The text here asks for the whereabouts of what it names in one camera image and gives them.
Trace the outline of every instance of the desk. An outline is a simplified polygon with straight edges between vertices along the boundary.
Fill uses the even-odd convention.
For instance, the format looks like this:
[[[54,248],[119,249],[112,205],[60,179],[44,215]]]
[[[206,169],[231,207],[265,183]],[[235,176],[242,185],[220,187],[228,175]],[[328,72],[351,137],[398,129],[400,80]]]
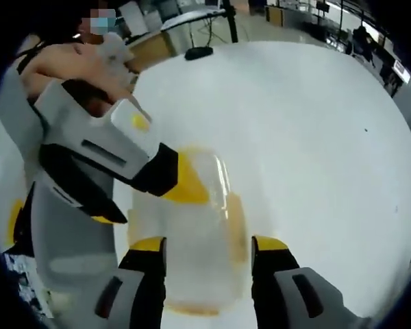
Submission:
[[[141,69],[175,56],[175,50],[166,32],[151,32],[127,44],[134,54],[136,65]]]
[[[167,31],[168,29],[172,29],[182,24],[200,21],[201,19],[210,19],[213,17],[223,16],[224,14],[225,9],[219,9],[217,7],[204,7],[204,9],[201,10],[186,12],[184,14],[174,17],[173,19],[168,19],[166,22],[164,22],[163,26],[161,27],[161,30]]]
[[[309,12],[277,7],[276,5],[265,6],[265,17],[272,25],[302,29],[305,23],[316,23],[317,17]]]
[[[374,315],[405,282],[411,132],[352,57],[291,42],[223,45],[151,67],[135,96],[167,145],[214,149],[249,234],[286,242],[356,315]],[[116,185],[125,211],[130,194]]]

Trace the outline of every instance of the person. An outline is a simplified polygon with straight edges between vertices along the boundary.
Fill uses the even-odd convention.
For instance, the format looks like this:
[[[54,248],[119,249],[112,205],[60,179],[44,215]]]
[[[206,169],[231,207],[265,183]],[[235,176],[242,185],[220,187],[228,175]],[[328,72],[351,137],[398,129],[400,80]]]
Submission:
[[[61,32],[36,29],[26,38],[13,65],[20,73],[29,101],[34,103],[53,79],[79,80],[107,95],[107,99],[88,102],[90,105],[85,109],[92,116],[101,117],[116,101],[128,99],[151,120],[131,92],[109,71],[97,48],[73,38],[81,23],[81,19],[75,21]]]
[[[361,25],[353,31],[353,48],[355,53],[363,56],[368,62],[373,63],[374,41],[367,32],[365,26]]]
[[[142,70],[122,38],[110,31],[114,27],[116,13],[114,10],[104,9],[106,7],[106,2],[100,0],[99,9],[92,9],[90,17],[82,19],[79,26],[80,38],[85,44],[95,45],[109,72],[122,87],[133,91]]]

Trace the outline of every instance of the laboratory room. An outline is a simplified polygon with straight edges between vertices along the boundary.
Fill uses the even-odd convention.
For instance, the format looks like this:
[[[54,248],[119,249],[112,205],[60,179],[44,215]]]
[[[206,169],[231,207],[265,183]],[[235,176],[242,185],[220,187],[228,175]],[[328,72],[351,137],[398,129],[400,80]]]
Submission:
[[[21,15],[0,49],[10,319],[411,328],[411,47],[372,3]]]

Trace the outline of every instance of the person's arm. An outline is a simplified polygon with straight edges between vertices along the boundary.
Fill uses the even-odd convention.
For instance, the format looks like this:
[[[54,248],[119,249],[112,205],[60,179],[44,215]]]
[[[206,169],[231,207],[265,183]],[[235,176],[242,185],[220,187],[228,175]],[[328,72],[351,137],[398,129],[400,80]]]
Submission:
[[[129,72],[132,72],[137,75],[139,75],[142,72],[142,68],[139,65],[137,65],[137,60],[135,58],[126,61],[124,64]]]
[[[53,77],[48,77],[40,73],[27,73],[21,76],[25,91],[28,99],[37,99],[39,95],[44,91]]]
[[[95,47],[80,45],[79,51],[81,54],[61,51],[55,46],[47,47],[29,63],[32,67],[29,68],[28,65],[27,69],[29,72],[47,76],[47,79],[43,79],[44,83],[48,83],[48,79],[51,79],[51,77],[64,81],[69,79],[87,81],[94,87],[105,91],[112,104],[120,99],[128,99],[148,120],[151,120],[149,114],[140,107],[136,98],[126,88],[123,88],[115,77],[108,73],[102,59],[97,55]],[[34,90],[42,92],[41,86],[42,82]]]
[[[132,82],[132,83],[129,84],[129,86],[126,86],[126,90],[128,90],[129,93],[131,93],[131,94],[134,92],[135,88],[136,88],[136,83],[135,82]]]

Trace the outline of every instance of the black cable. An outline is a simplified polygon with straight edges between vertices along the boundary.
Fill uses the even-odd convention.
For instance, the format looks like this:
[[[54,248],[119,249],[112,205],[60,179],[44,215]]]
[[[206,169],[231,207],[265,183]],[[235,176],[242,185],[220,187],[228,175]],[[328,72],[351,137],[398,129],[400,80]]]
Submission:
[[[192,43],[192,48],[194,48],[195,44],[193,43],[192,25],[190,25],[190,23],[189,23],[189,34],[190,34],[190,41]]]
[[[212,42],[212,19],[209,20],[208,22],[208,42],[207,42],[207,47],[210,47],[210,43]]]
[[[208,35],[208,33],[207,33],[207,32],[204,32],[203,29],[205,29],[205,28],[208,27],[207,20],[206,20],[206,19],[203,19],[203,22],[204,22],[204,25],[201,26],[201,27],[197,30],[197,32],[200,33],[200,34],[203,34],[204,36],[206,36],[206,35]],[[228,41],[222,39],[222,38],[221,38],[219,35],[217,35],[217,34],[212,34],[212,37],[218,38],[219,40],[222,41],[222,43],[228,43]]]
[[[241,22],[238,22],[237,19],[234,19],[234,20],[242,28],[243,32],[245,33],[245,37],[247,38],[247,41],[249,41],[248,32],[247,32],[247,29],[245,29],[245,26]]]

